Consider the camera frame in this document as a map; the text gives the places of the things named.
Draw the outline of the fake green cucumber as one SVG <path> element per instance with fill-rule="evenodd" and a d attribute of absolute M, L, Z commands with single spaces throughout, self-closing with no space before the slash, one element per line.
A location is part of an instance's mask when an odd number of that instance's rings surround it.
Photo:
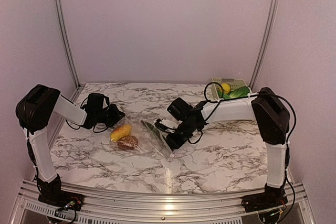
<path fill-rule="evenodd" d="M 146 129 L 155 136 L 158 140 L 165 140 L 164 136 L 161 134 L 161 131 L 159 131 L 153 124 L 141 120 L 141 123 L 146 127 Z"/>

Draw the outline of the aluminium frame post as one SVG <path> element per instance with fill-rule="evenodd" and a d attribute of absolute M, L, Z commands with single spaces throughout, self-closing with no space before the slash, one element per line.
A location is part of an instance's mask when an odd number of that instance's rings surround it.
<path fill-rule="evenodd" d="M 81 87 L 81 83 L 79 81 L 79 77 L 78 77 L 76 67 L 75 67 L 75 62 L 72 56 L 70 41 L 68 38 L 67 29 L 66 29 L 64 12 L 62 8 L 62 2 L 61 0 L 54 0 L 54 1 L 55 1 L 56 16 L 58 19 L 58 26 L 60 30 L 61 40 L 62 40 L 62 44 L 65 50 L 65 55 L 66 55 L 66 59 L 68 62 L 70 75 L 74 83 L 74 86 L 76 87 L 76 89 L 79 89 Z"/>
<path fill-rule="evenodd" d="M 268 11 L 268 16 L 266 19 L 264 34 L 261 40 L 261 44 L 260 44 L 257 60 L 254 66 L 254 70 L 253 70 L 253 73 L 251 75 L 251 79 L 249 82 L 249 86 L 252 89 L 256 87 L 257 80 L 258 80 L 258 77 L 260 75 L 260 72 L 263 66 L 263 61 L 266 56 L 270 35 L 271 35 L 272 28 L 274 26 L 276 15 L 277 15 L 278 5 L 279 5 L 279 0 L 270 0 L 270 6 L 269 6 L 269 11 Z"/>

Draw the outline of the clear zip top bag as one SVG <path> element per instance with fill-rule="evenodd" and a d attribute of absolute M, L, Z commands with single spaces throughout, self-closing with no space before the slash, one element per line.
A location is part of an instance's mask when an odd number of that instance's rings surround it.
<path fill-rule="evenodd" d="M 116 124 L 113 130 L 125 124 L 129 124 L 132 126 L 132 132 L 130 135 L 138 139 L 138 146 L 134 150 L 121 150 L 118 148 L 117 142 L 113 142 L 110 140 L 114 150 L 123 154 L 149 156 L 157 159 L 165 158 L 169 161 L 172 160 L 172 158 L 174 157 L 173 151 L 170 150 L 167 144 L 164 143 L 164 140 L 158 140 L 155 136 L 153 136 L 141 123 L 140 119 L 125 117 Z"/>

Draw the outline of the left aluminium frame post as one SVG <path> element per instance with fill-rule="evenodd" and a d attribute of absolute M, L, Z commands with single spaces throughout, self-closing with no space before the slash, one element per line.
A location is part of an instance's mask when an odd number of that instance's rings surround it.
<path fill-rule="evenodd" d="M 61 0 L 54 0 L 54 1 L 55 1 L 56 16 L 58 19 L 58 26 L 60 30 L 61 40 L 62 40 L 62 44 L 65 50 L 65 55 L 66 55 L 66 59 L 68 62 L 70 75 L 74 83 L 74 86 L 76 87 L 76 89 L 79 89 L 81 87 L 81 83 L 79 81 L 79 77 L 78 77 L 76 67 L 75 67 L 75 62 L 72 56 L 70 41 L 68 38 L 67 29 L 66 29 L 64 12 L 62 8 L 62 2 Z"/>

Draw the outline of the fake bok choy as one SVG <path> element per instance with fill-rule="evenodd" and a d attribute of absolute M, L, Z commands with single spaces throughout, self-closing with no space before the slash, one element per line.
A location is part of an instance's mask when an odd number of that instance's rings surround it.
<path fill-rule="evenodd" d="M 247 86 L 243 86 L 231 91 L 230 94 L 222 93 L 221 89 L 219 89 L 217 90 L 217 93 L 219 98 L 222 98 L 224 100 L 230 100 L 248 96 L 248 94 L 250 93 L 250 88 Z"/>

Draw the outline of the front aluminium rail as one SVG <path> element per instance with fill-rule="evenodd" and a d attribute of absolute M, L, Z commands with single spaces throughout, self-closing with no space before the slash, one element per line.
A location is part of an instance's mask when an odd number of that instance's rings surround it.
<path fill-rule="evenodd" d="M 247 213 L 242 197 L 262 189 L 216 194 L 155 194 L 105 190 L 63 183 L 84 196 L 77 223 L 261 223 L 269 210 Z M 38 201 L 35 182 L 23 181 L 9 223 L 70 222 L 73 211 Z"/>

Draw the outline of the right aluminium frame post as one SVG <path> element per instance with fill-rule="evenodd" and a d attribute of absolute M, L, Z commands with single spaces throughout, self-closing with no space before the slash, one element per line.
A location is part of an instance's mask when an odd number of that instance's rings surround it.
<path fill-rule="evenodd" d="M 253 73 L 251 75 L 251 79 L 249 82 L 249 86 L 252 89 L 256 87 L 257 80 L 258 80 L 258 77 L 260 75 L 260 72 L 263 66 L 263 61 L 266 56 L 270 35 L 271 35 L 272 28 L 274 26 L 276 15 L 277 15 L 278 5 L 279 5 L 279 0 L 270 0 L 270 6 L 269 6 L 269 11 L 268 11 L 268 16 L 266 19 L 264 34 L 261 40 L 261 44 L 260 44 L 257 60 L 254 66 L 254 70 L 253 70 Z"/>

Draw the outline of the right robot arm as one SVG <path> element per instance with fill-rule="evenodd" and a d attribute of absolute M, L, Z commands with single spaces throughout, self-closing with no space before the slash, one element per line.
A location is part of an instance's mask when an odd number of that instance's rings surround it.
<path fill-rule="evenodd" d="M 246 212 L 278 207 L 288 202 L 284 186 L 288 182 L 287 167 L 290 160 L 289 137 L 295 126 L 290 117 L 295 116 L 291 104 L 273 93 L 269 87 L 241 98 L 200 101 L 192 106 L 181 98 L 175 99 L 168 112 L 179 121 L 175 128 L 164 126 L 166 144 L 177 150 L 189 142 L 195 131 L 219 121 L 255 121 L 267 148 L 267 180 L 264 192 L 246 195 L 242 206 Z"/>

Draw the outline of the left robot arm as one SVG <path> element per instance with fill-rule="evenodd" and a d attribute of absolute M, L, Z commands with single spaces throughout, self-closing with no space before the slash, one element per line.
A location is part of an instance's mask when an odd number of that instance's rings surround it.
<path fill-rule="evenodd" d="M 62 183 L 51 159 L 47 126 L 53 114 L 79 128 L 94 129 L 98 124 L 112 128 L 125 113 L 101 93 L 91 93 L 81 106 L 61 95 L 57 89 L 38 84 L 16 106 L 16 116 L 23 128 L 30 160 L 36 170 L 40 202 L 59 207 L 61 211 L 80 211 L 84 196 L 62 190 Z"/>

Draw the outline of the fake yellow pepper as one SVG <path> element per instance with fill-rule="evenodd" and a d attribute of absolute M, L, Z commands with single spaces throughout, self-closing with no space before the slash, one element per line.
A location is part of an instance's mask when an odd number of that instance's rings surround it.
<path fill-rule="evenodd" d="M 225 94 L 229 94 L 231 92 L 231 86 L 228 83 L 222 83 L 221 87 Z"/>

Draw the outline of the pale green plastic basket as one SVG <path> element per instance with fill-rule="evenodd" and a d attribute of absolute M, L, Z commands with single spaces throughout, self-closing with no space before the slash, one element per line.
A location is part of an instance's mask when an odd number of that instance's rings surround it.
<path fill-rule="evenodd" d="M 220 98 L 224 98 L 225 100 L 241 98 L 252 93 L 244 80 L 212 78 L 212 81 L 214 83 L 211 85 L 211 93 L 215 100 Z"/>

